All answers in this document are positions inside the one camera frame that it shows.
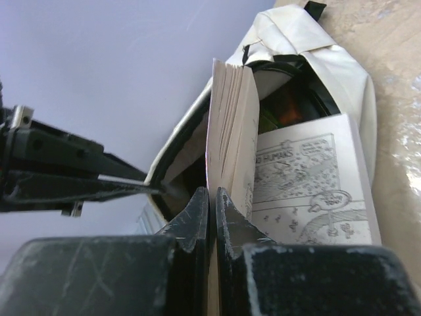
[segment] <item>comic panel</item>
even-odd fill
[[[253,203],[311,197],[339,189],[333,134],[287,140],[256,154]]]
[[[332,205],[320,206],[312,203],[312,205],[255,211],[253,224],[281,244],[371,243],[363,201],[350,202],[346,207],[339,209],[335,209]]]

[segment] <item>printed page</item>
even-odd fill
[[[250,218],[255,176],[259,96],[250,68],[214,61],[207,135],[207,181],[211,203],[226,188]]]
[[[347,115],[259,135],[253,224],[283,244],[381,244],[359,147]]]

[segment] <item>white wall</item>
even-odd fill
[[[147,171],[257,12],[273,0],[0,0],[5,105],[91,138]],[[60,212],[0,215],[0,272],[42,236],[132,234],[145,203],[134,196]]]

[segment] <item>wooden surface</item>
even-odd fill
[[[278,0],[276,6],[307,1]],[[321,0],[320,24],[371,75],[378,110],[374,203],[385,246],[421,294],[421,2]]]

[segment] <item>white bag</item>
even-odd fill
[[[320,6],[323,9],[325,5],[316,5],[319,5],[317,9],[321,14]],[[265,64],[264,61],[281,60],[283,65],[288,65],[286,67],[294,67],[300,59],[306,61],[322,86],[327,89],[340,113],[348,113],[359,124],[366,166],[372,183],[376,162],[377,116],[371,77],[344,48],[338,46],[315,19],[297,5],[261,12],[227,62],[242,65],[245,61],[245,65],[253,65],[253,69],[259,63]],[[265,71],[255,72],[260,100],[291,77],[282,65],[281,73],[276,74],[267,71],[267,66],[268,63],[263,69]],[[153,186],[162,181],[176,180],[182,171],[204,154],[211,84],[212,79],[175,127],[153,161],[146,184]],[[151,196],[150,201],[166,220],[170,220],[184,208],[188,198],[181,201]]]

